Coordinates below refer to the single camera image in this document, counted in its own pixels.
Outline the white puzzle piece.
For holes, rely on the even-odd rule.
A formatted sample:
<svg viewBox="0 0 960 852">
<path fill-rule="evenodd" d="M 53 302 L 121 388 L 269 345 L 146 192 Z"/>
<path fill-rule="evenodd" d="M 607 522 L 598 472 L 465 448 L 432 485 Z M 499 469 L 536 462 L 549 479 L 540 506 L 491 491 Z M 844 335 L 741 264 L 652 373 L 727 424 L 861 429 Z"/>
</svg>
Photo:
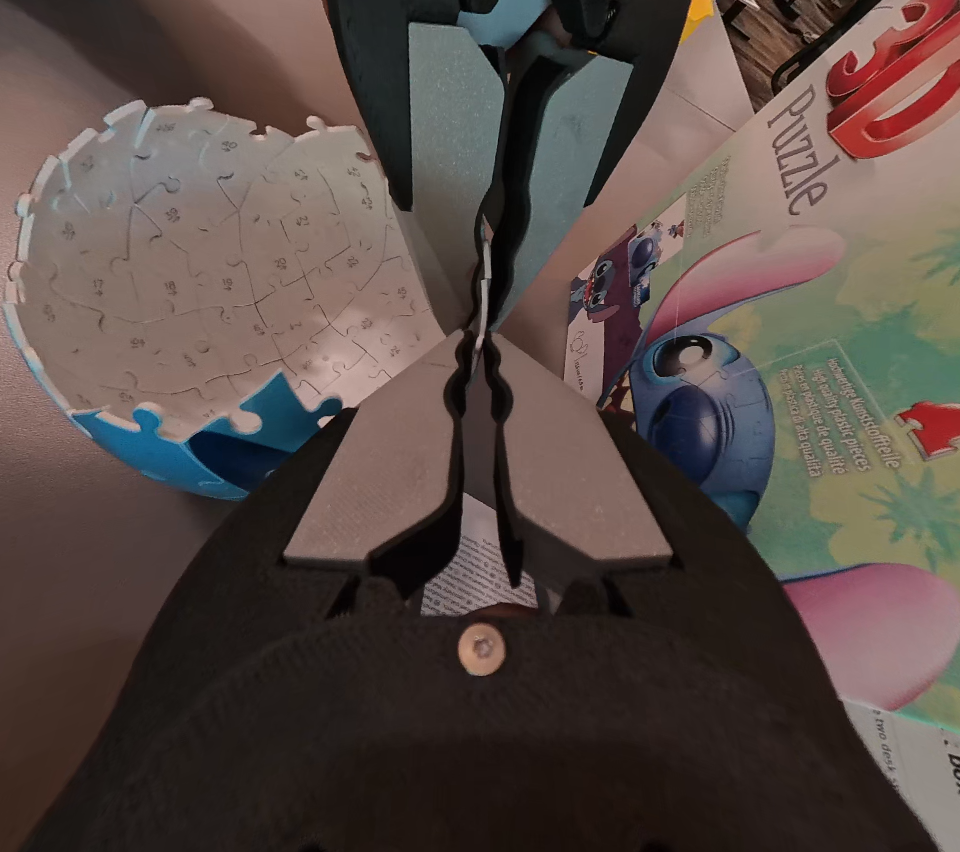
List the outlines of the white puzzle piece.
<svg viewBox="0 0 960 852">
<path fill-rule="evenodd" d="M 472 351 L 469 359 L 469 380 L 473 381 L 486 340 L 490 320 L 490 287 L 494 277 L 492 264 L 492 238 L 494 230 L 487 217 L 478 213 L 476 224 L 476 238 L 479 241 L 478 262 L 473 277 L 474 309 L 469 322 L 472 334 Z"/>
</svg>

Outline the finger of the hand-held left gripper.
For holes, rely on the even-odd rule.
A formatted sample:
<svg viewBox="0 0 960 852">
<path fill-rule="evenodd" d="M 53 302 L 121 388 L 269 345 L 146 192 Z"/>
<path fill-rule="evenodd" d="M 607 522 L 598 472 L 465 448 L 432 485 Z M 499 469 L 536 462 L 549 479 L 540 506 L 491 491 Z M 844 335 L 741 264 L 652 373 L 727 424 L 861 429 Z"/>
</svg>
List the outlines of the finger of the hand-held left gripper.
<svg viewBox="0 0 960 852">
<path fill-rule="evenodd" d="M 486 329 L 498 328 L 587 204 L 633 65 L 525 38 L 508 58 L 506 119 L 484 215 Z"/>
<path fill-rule="evenodd" d="M 506 98 L 506 54 L 468 29 L 408 26 L 410 211 L 401 233 L 427 304 L 445 335 L 474 312 L 481 205 L 491 187 Z"/>
</svg>

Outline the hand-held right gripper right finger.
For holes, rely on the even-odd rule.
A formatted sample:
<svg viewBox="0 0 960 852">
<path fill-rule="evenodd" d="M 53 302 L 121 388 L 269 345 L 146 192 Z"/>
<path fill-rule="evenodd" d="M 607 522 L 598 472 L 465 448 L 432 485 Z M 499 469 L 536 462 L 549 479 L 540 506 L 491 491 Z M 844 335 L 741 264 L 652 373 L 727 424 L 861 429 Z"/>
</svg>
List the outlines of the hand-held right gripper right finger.
<svg viewBox="0 0 960 852">
<path fill-rule="evenodd" d="M 498 334 L 484 343 L 510 584 L 666 566 L 673 551 L 594 404 Z"/>
</svg>

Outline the partly built puzzle ball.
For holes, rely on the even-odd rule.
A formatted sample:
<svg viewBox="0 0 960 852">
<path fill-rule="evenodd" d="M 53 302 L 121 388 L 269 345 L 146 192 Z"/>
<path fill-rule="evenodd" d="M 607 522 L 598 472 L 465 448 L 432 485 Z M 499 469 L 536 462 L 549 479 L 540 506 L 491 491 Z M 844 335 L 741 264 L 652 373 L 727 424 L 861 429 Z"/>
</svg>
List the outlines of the partly built puzzle ball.
<svg viewBox="0 0 960 852">
<path fill-rule="evenodd" d="M 239 501 L 444 337 L 361 131 L 129 102 L 18 198 L 3 309 L 103 450 Z"/>
</svg>

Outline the colourful cardboard puzzle box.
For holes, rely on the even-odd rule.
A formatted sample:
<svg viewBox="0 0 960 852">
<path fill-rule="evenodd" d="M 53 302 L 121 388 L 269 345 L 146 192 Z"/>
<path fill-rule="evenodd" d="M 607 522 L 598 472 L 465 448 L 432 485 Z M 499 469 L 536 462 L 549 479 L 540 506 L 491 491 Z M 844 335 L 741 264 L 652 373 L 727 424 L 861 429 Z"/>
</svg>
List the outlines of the colourful cardboard puzzle box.
<svg viewBox="0 0 960 852">
<path fill-rule="evenodd" d="M 958 0 L 872 0 L 571 283 L 563 378 L 746 533 L 841 698 L 958 731 Z"/>
</svg>

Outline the instruction sheet board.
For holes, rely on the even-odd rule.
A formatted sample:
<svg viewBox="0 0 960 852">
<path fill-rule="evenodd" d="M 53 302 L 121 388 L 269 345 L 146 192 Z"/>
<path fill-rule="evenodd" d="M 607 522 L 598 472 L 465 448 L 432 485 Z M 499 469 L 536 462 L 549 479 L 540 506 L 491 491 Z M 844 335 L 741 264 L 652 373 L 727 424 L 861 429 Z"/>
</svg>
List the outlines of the instruction sheet board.
<svg viewBox="0 0 960 852">
<path fill-rule="evenodd" d="M 875 762 L 937 846 L 957 851 L 958 733 L 858 702 L 843 705 Z"/>
</svg>

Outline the white paper leaflet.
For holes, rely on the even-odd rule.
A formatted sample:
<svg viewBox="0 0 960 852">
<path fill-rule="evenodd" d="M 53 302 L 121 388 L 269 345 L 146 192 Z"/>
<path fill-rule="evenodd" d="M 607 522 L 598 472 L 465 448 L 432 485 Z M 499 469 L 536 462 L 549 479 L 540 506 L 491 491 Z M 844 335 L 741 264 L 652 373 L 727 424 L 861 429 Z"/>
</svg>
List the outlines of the white paper leaflet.
<svg viewBox="0 0 960 852">
<path fill-rule="evenodd" d="M 495 509 L 465 494 L 461 538 L 448 566 L 424 587 L 422 616 L 463 616 L 489 606 L 538 607 L 532 578 L 521 574 L 511 586 L 499 544 Z"/>
</svg>

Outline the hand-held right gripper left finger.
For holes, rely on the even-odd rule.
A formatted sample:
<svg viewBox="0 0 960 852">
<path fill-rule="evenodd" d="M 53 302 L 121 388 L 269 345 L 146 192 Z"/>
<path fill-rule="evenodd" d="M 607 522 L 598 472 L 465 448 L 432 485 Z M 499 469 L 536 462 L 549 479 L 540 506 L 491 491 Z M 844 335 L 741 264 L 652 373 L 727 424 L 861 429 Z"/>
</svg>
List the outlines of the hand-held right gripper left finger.
<svg viewBox="0 0 960 852">
<path fill-rule="evenodd" d="M 403 599 L 461 537 L 467 333 L 456 332 L 357 407 L 283 558 L 390 580 Z"/>
</svg>

